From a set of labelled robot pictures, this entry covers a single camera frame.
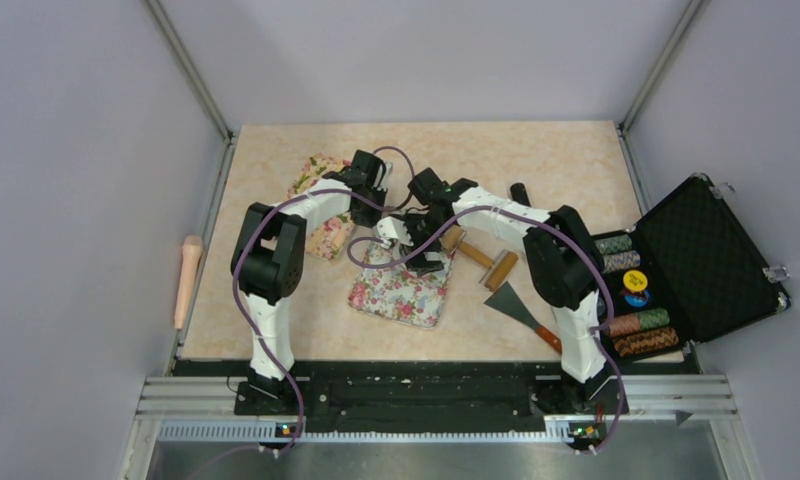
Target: pink rolling pin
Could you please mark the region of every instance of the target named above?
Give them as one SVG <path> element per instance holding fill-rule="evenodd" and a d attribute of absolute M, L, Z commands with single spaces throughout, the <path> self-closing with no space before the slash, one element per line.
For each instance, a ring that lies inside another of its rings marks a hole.
<path fill-rule="evenodd" d="M 179 291 L 176 294 L 176 313 L 173 315 L 177 330 L 185 325 L 188 315 L 188 303 L 194 291 L 194 279 L 197 278 L 197 266 L 203 254 L 203 239 L 196 235 L 185 237 L 182 244 L 182 274 L 179 276 Z"/>

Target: metal frame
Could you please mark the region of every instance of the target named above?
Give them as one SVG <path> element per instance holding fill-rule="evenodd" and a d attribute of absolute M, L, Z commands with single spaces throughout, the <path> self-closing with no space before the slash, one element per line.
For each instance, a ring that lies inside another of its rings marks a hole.
<path fill-rule="evenodd" d="M 217 182 L 203 227 L 203 240 L 209 244 L 232 164 L 237 138 L 227 125 L 220 109 L 206 87 L 198 69 L 171 23 L 160 0 L 143 0 L 156 27 L 170 50 L 178 68 L 200 103 L 205 115 L 221 136 L 224 153 L 220 160 Z M 646 212 L 652 201 L 642 182 L 639 162 L 632 148 L 630 131 L 639 119 L 670 62 L 676 56 L 708 0 L 691 0 L 656 64 L 639 90 L 623 121 L 618 124 L 618 137 L 635 189 L 639 208 Z M 200 265 L 194 294 L 203 271 Z M 172 358 L 175 359 L 184 341 L 189 324 L 177 335 Z M 270 428 L 276 422 L 291 418 L 236 417 L 233 413 L 236 393 L 229 382 L 245 380 L 228 377 L 154 377 L 148 378 L 136 410 L 129 442 L 124 455 L 121 479 L 143 479 L 153 463 L 156 441 L 274 441 Z M 728 479 L 759 479 L 753 451 L 747 442 L 735 401 L 723 375 L 625 375 L 630 412 L 623 421 L 709 421 Z M 569 422 L 590 421 L 584 415 L 547 415 L 546 432 L 536 434 L 472 434 L 470 436 L 391 435 L 356 433 L 348 435 L 304 434 L 309 442 L 548 442 L 568 441 L 565 426 Z"/>

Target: brown wooden scraper handle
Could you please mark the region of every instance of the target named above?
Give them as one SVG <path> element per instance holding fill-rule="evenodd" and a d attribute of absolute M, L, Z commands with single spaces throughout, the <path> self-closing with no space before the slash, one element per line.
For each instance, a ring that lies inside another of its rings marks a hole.
<path fill-rule="evenodd" d="M 559 352 L 559 355 L 562 355 L 562 341 L 559 340 L 559 337 L 553 334 L 550 330 L 547 329 L 544 325 L 539 325 L 538 328 L 535 329 L 536 335 L 542 338 L 548 345 L 553 347 L 553 350 Z"/>

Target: black case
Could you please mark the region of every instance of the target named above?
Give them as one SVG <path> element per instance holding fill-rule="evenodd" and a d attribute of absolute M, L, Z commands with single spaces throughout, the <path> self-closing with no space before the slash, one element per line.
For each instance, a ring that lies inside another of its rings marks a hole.
<path fill-rule="evenodd" d="M 641 256 L 640 270 L 648 277 L 650 302 L 629 305 L 622 292 L 626 270 L 604 274 L 615 316 L 664 308 L 677 331 L 677 346 L 620 357 L 612 339 L 601 340 L 622 362 L 679 350 L 686 342 L 706 342 L 782 312 L 791 298 L 763 269 L 769 264 L 753 244 L 727 203 L 705 174 L 697 173 L 665 197 L 633 229 L 593 238 L 629 235 Z"/>

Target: metal scraper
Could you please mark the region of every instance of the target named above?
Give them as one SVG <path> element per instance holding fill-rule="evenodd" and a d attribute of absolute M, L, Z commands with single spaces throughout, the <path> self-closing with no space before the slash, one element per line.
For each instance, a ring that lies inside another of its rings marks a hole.
<path fill-rule="evenodd" d="M 553 347 L 554 350 L 560 354 L 562 353 L 562 342 L 559 340 L 559 337 L 536 321 L 535 317 L 532 316 L 532 313 L 530 313 L 526 305 L 524 305 L 524 302 L 521 301 L 521 298 L 518 297 L 518 294 L 515 293 L 515 289 L 512 288 L 509 282 L 505 282 L 501 285 L 501 287 L 488 297 L 488 300 L 484 303 L 498 312 L 512 317 L 532 328 L 536 335 L 541 337 L 548 345 Z"/>

